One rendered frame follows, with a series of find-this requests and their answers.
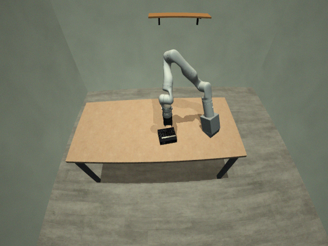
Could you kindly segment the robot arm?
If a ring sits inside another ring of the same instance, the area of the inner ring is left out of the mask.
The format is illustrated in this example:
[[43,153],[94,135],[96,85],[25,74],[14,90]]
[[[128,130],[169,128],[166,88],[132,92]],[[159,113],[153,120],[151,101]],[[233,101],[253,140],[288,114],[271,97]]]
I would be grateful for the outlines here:
[[176,63],[180,66],[182,74],[195,85],[200,91],[204,92],[201,97],[204,116],[207,118],[214,116],[213,102],[212,102],[212,87],[208,82],[201,81],[197,72],[185,61],[177,50],[170,50],[163,55],[163,87],[164,91],[167,91],[169,95],[161,94],[159,96],[159,103],[162,107],[162,111],[165,114],[169,114],[172,111],[171,104],[173,103],[173,76],[171,73],[171,63]]

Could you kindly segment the black lighting desk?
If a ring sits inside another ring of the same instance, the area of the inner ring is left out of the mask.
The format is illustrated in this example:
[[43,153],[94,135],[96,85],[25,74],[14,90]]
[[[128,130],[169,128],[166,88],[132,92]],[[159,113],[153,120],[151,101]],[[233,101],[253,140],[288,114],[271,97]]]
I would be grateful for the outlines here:
[[171,143],[177,142],[177,137],[175,134],[174,127],[159,129],[157,131],[158,131],[160,145],[171,144]]

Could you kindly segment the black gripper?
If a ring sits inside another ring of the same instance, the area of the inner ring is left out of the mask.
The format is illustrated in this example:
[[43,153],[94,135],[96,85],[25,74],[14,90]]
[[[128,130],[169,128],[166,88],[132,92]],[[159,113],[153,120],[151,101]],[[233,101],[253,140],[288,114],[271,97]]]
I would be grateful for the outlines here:
[[163,125],[164,126],[169,126],[171,125],[172,126],[172,112],[169,113],[169,114],[165,114],[162,112],[162,116],[163,116]]

